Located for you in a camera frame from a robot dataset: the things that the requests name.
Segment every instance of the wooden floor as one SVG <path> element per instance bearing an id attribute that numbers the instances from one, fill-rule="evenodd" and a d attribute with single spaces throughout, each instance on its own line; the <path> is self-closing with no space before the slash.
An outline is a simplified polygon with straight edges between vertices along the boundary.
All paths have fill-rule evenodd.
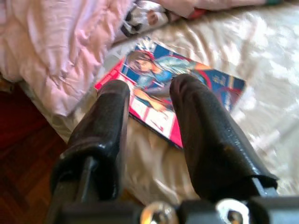
<path id="1" fill-rule="evenodd" d="M 0 152 L 0 224 L 43 223 L 50 203 L 50 172 L 65 149 L 46 125 Z"/>

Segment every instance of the white bedsheet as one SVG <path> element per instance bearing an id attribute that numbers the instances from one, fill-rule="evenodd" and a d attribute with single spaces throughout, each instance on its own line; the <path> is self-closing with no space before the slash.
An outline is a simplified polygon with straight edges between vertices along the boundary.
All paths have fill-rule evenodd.
<path id="1" fill-rule="evenodd" d="M 280 194 L 299 193 L 299 3 L 247 7 L 179 21 L 148 34 L 174 51 L 247 81 L 232 115 L 262 158 L 280 178 Z M 136 40 L 115 46 L 99 77 L 125 55 Z M 51 116 L 32 91 L 25 92 L 67 141 L 96 100 L 91 89 L 67 118 Z M 183 153 L 129 119 L 126 187 L 143 203 L 178 203 L 198 197 Z"/>

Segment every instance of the magazine cover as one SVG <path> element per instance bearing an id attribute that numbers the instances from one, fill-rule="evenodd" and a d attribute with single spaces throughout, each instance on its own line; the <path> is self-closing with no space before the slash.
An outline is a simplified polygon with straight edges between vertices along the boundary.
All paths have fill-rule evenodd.
<path id="1" fill-rule="evenodd" d="M 185 73 L 196 77 L 211 89 L 228 111 L 236 104 L 245 87 L 243 80 L 185 58 L 145 37 L 95 88 L 99 90 L 112 79 L 126 82 L 131 94 L 130 115 L 182 147 L 169 87 L 173 77 Z"/>

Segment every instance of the pink blanket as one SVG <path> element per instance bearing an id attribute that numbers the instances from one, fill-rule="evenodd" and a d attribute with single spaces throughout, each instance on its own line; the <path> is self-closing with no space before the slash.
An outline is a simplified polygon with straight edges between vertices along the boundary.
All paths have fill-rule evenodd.
<path id="1" fill-rule="evenodd" d="M 280 0 L 0 0 L 0 72 L 25 80 L 53 114 L 89 90 L 113 42 L 203 9 Z"/>

